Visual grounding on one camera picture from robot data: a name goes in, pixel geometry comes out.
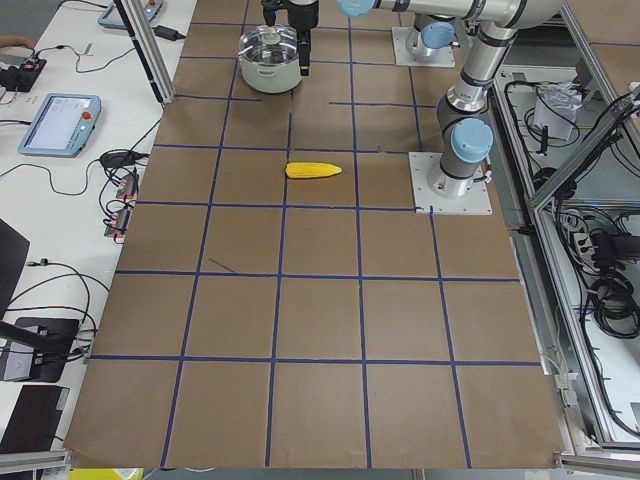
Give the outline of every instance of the white surface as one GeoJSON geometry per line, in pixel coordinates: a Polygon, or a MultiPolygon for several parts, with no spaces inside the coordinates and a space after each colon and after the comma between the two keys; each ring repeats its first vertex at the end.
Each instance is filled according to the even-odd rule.
{"type": "Polygon", "coordinates": [[[396,54],[396,65],[412,67],[432,67],[432,68],[454,68],[456,60],[453,57],[451,47],[441,48],[440,51],[431,57],[422,58],[420,61],[409,53],[405,42],[413,30],[413,27],[393,27],[391,29],[393,37],[393,51],[396,54]]]}
{"type": "MultiPolygon", "coordinates": [[[[474,183],[471,190],[462,198],[448,199],[436,194],[427,183],[427,173],[431,166],[440,160],[441,153],[411,152],[411,181],[416,213],[437,215],[491,215],[491,202],[484,182],[474,183]]],[[[476,177],[482,176],[478,167],[476,177]]]]}
{"type": "MultiPolygon", "coordinates": [[[[156,17],[160,23],[183,34],[191,21],[196,0],[168,0],[156,17]]],[[[104,65],[132,47],[125,32],[107,30],[97,24],[99,9],[65,4],[42,35],[37,49],[70,45],[79,53],[87,49],[80,69],[104,65]]],[[[157,39],[167,69],[173,77],[184,41],[157,39]]],[[[100,154],[116,148],[130,148],[162,115],[135,52],[117,60],[107,69],[87,74],[75,73],[76,57],[68,50],[42,53],[48,63],[29,93],[18,94],[10,105],[0,106],[0,119],[30,121],[48,93],[84,93],[102,99],[102,113],[96,130],[76,158],[26,157],[17,153],[26,132],[24,125],[0,126],[0,173],[21,163],[46,166],[53,172],[58,190],[77,192],[84,186],[85,167],[100,154]]],[[[155,131],[137,148],[149,152],[155,131]]],[[[98,204],[98,193],[105,176],[98,164],[89,170],[89,188],[81,196],[67,197],[53,193],[46,172],[22,167],[0,178],[0,218],[30,240],[29,260],[48,258],[52,262],[72,265],[82,273],[93,275],[109,285],[120,254],[120,246],[103,237],[104,217],[98,204]]],[[[104,198],[113,198],[115,187],[107,188],[104,198]]],[[[16,293],[35,283],[59,274],[70,273],[57,266],[25,268],[16,293]]],[[[89,313],[99,322],[106,293],[95,282],[91,288],[89,313]]],[[[84,308],[86,293],[77,277],[48,283],[19,299],[12,307],[64,305],[84,308]]],[[[13,323],[20,316],[52,316],[79,318],[80,314],[61,310],[10,312],[5,321],[13,323]]],[[[58,385],[69,387],[70,394],[57,435],[64,438],[77,401],[85,365],[73,362],[65,367],[58,385]]],[[[0,429],[4,429],[20,390],[19,383],[0,383],[0,429]]],[[[56,440],[53,445],[61,448],[56,440]]]]}

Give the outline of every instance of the white pot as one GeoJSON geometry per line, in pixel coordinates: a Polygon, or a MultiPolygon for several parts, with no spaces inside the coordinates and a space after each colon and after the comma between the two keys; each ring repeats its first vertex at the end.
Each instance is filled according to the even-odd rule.
{"type": "Polygon", "coordinates": [[[240,38],[242,78],[264,93],[295,88],[302,77],[296,51],[296,33],[289,27],[258,27],[240,38]]]}

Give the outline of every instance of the black monitor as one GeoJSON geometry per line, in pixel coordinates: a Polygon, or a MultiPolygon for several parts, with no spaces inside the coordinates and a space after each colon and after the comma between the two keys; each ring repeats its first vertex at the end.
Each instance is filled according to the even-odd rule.
{"type": "Polygon", "coordinates": [[[4,321],[28,253],[29,241],[0,219],[0,338],[9,340],[0,355],[1,380],[57,382],[79,321],[29,317],[19,318],[15,325],[4,321]]]}

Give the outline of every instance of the blue device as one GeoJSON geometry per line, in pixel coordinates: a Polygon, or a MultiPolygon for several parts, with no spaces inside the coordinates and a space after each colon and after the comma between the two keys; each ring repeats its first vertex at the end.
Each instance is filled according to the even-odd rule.
{"type": "Polygon", "coordinates": [[[100,97],[50,93],[42,102],[18,152],[74,157],[87,143],[100,115],[100,97]]]}
{"type": "MultiPolygon", "coordinates": [[[[147,0],[147,3],[143,7],[144,13],[147,16],[147,21],[150,22],[155,18],[162,8],[162,5],[164,5],[164,0],[147,0]]],[[[124,23],[122,23],[122,18],[120,18],[118,13],[118,9],[113,3],[111,3],[102,15],[100,15],[100,18],[98,18],[98,24],[105,28],[117,28],[119,30],[125,29],[124,23]]]]}

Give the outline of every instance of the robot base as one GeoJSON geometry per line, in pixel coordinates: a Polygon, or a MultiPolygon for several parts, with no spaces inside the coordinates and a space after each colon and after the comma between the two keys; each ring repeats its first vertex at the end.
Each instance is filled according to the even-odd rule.
{"type": "MultiPolygon", "coordinates": [[[[491,215],[491,202],[487,185],[484,182],[474,183],[471,190],[461,198],[447,199],[436,194],[427,182],[427,174],[432,165],[440,161],[441,153],[411,152],[411,183],[413,184],[413,200],[416,213],[433,213],[437,215],[491,215]]],[[[476,177],[482,176],[478,167],[476,177]]]]}
{"type": "Polygon", "coordinates": [[[456,60],[453,57],[451,47],[441,48],[436,55],[417,61],[416,57],[409,53],[405,46],[407,37],[412,31],[413,27],[393,27],[391,29],[393,50],[396,54],[396,65],[434,68],[454,68],[456,66],[456,60]]]}

